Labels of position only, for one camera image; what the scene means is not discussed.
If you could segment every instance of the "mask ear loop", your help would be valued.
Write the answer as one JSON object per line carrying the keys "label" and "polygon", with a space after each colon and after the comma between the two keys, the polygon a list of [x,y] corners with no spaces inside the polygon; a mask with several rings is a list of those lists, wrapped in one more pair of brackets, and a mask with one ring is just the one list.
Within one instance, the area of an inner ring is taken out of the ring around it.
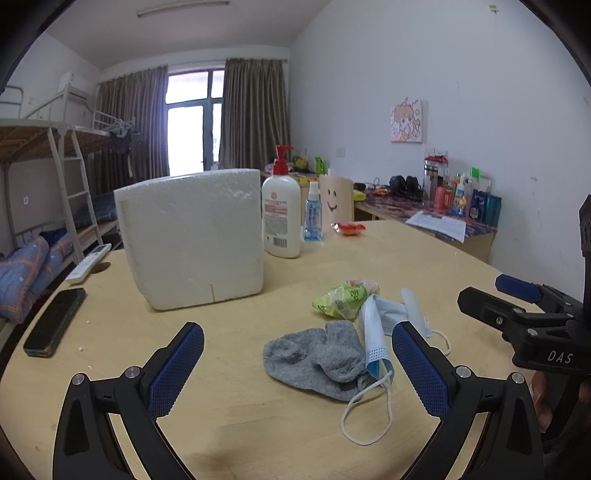
{"label": "mask ear loop", "polygon": [[[343,416],[340,418],[340,429],[343,432],[343,435],[345,435],[345,437],[347,437],[349,440],[351,440],[351,442],[356,443],[357,445],[361,445],[361,446],[372,445],[375,442],[377,442],[379,439],[381,439],[384,435],[386,435],[386,433],[388,432],[388,430],[392,426],[392,392],[390,392],[390,386],[392,384],[391,377],[393,374],[394,374],[394,372],[392,370],[390,370],[390,372],[388,372],[386,375],[384,375],[384,377],[381,380],[378,380],[376,383],[371,384],[368,388],[366,388],[365,390],[362,390],[357,395],[355,395],[351,399],[349,404],[347,405],[347,408],[343,412]],[[370,390],[377,388],[377,387],[384,387],[386,389],[386,395],[388,397],[388,399],[387,399],[388,425],[386,426],[386,429],[382,433],[380,433],[380,435],[378,437],[374,438],[374,440],[370,440],[368,442],[361,442],[359,440],[354,439],[351,435],[349,435],[349,433],[345,429],[345,419],[347,418],[347,415],[349,414],[351,409],[353,409],[355,404],[359,400],[361,400],[361,398],[367,392],[369,392]]]}
{"label": "mask ear loop", "polygon": [[441,352],[443,353],[443,355],[448,356],[452,352],[452,343],[449,340],[449,337],[440,330],[431,330],[431,331],[433,333],[436,333],[437,335],[440,335],[441,337],[443,337],[443,339],[445,340],[445,343],[447,345],[447,350],[442,350]]}

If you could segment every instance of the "paper sheet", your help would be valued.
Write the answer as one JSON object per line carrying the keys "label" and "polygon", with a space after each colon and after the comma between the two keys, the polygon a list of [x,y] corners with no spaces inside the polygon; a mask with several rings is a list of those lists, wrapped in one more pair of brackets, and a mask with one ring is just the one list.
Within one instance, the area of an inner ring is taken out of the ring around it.
{"label": "paper sheet", "polygon": [[466,237],[466,222],[464,220],[449,218],[436,213],[420,211],[410,217],[406,223],[433,232],[443,233],[461,243],[464,243]]}

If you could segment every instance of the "blue spray bottle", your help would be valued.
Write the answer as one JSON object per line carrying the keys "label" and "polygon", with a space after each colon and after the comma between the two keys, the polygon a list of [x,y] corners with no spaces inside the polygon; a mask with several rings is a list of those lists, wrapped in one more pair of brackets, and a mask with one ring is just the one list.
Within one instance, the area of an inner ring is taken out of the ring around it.
{"label": "blue spray bottle", "polygon": [[304,220],[304,240],[320,242],[322,240],[322,204],[317,181],[310,182],[310,193],[306,200],[306,218]]}

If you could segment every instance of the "window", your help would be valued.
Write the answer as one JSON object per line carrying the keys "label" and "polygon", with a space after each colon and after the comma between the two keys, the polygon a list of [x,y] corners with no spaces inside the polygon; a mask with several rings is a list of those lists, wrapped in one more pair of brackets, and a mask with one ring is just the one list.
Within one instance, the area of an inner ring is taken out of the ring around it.
{"label": "window", "polygon": [[168,166],[172,176],[210,170],[219,158],[223,70],[168,77]]}

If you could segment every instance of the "bed ladder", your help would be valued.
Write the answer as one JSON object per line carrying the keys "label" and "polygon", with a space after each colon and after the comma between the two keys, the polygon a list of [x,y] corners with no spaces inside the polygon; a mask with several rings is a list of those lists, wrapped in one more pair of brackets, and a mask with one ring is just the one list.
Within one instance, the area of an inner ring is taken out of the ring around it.
{"label": "bed ladder", "polygon": [[[82,155],[82,151],[80,150],[80,144],[78,143],[78,139],[76,137],[76,131],[72,129],[70,135],[72,137],[74,153],[76,154],[75,157],[65,157],[64,155],[64,139],[66,135],[60,135],[58,144],[56,146],[56,141],[53,135],[53,129],[47,129],[49,145],[51,147],[53,159],[56,163],[57,177],[60,182],[61,204],[64,210],[64,217],[66,218],[66,228],[68,230],[68,233],[72,236],[72,242],[74,245],[74,261],[76,264],[78,264],[84,259],[85,256],[84,250],[82,250],[82,245],[80,243],[80,238],[86,235],[88,232],[94,231],[99,245],[103,244],[103,239],[100,235],[99,225],[96,221],[95,209],[92,206],[92,198],[90,196],[88,177],[86,176],[84,156]],[[68,194],[66,187],[66,177],[64,174],[64,164],[66,161],[78,161],[80,163],[80,176],[82,177],[83,185],[83,190],[80,192]],[[90,221],[92,222],[92,224],[88,228],[85,228],[84,230],[78,233],[76,231],[76,225],[74,224],[74,216],[72,215],[72,207],[70,206],[70,201],[82,196],[86,198],[86,205],[88,206],[88,212],[90,213]]]}

